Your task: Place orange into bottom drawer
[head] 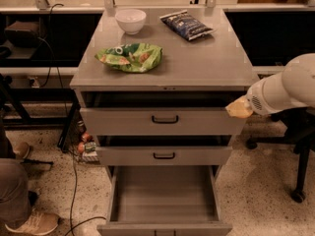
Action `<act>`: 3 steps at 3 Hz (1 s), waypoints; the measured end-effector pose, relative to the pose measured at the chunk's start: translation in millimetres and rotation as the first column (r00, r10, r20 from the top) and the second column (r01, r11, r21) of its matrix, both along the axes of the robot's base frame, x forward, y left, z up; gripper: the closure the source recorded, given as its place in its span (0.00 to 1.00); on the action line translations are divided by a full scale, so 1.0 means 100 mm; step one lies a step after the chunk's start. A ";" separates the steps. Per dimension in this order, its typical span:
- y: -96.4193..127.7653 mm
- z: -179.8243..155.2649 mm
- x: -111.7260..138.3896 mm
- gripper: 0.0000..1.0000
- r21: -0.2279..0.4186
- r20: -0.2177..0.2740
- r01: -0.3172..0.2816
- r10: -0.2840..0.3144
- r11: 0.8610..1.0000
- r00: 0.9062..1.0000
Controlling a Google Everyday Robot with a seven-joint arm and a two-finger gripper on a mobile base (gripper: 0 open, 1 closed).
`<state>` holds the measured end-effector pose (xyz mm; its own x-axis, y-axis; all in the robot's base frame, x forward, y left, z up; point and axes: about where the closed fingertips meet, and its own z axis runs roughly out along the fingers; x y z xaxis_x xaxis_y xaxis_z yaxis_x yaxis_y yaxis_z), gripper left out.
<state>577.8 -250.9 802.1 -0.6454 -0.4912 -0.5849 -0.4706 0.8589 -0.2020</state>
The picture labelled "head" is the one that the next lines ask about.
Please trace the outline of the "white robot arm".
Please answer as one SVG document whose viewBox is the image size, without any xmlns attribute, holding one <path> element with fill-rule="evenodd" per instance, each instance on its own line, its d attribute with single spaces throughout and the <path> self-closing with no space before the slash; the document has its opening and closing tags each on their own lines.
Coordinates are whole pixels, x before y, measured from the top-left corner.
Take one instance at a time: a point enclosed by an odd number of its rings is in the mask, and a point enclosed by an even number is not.
<svg viewBox="0 0 315 236">
<path fill-rule="evenodd" d="M 315 54 L 293 58 L 282 72 L 253 84 L 225 109 L 231 117 L 269 115 L 301 107 L 315 107 Z"/>
</svg>

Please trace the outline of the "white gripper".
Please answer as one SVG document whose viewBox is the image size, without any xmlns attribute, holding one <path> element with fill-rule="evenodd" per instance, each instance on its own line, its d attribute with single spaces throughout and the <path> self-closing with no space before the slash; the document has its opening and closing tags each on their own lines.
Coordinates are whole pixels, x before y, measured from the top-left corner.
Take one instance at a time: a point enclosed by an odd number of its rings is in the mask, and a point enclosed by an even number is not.
<svg viewBox="0 0 315 236">
<path fill-rule="evenodd" d="M 260 115 L 274 114 L 279 111 L 276 107 L 278 97 L 277 80 L 268 77 L 252 85 L 246 96 L 240 96 L 225 109 L 231 117 L 238 114 L 253 114 L 253 111 Z"/>
</svg>

